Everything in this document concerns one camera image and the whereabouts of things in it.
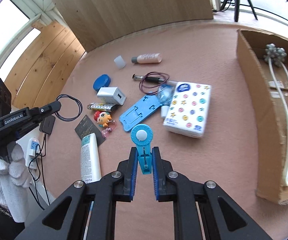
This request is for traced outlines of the white gloved left hand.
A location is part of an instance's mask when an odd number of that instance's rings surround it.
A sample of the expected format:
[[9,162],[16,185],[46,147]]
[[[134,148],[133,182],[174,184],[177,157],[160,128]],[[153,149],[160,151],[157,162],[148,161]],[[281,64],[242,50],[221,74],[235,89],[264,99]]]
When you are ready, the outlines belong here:
[[22,147],[14,144],[11,149],[11,163],[0,159],[0,206],[10,212],[15,222],[23,223],[30,212],[28,188],[31,175],[25,165]]

